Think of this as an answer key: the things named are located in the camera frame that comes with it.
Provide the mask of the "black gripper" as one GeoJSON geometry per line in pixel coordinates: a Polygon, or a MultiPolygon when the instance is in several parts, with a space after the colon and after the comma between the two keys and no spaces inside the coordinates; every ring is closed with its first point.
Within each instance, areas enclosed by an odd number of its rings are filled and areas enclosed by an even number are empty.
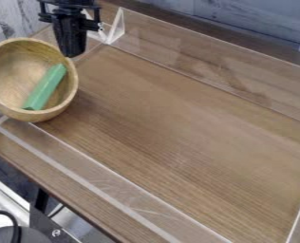
{"type": "Polygon", "coordinates": [[[52,23],[63,56],[79,56],[87,47],[87,30],[102,29],[100,7],[95,0],[38,0],[38,3],[38,18],[52,23]]]}

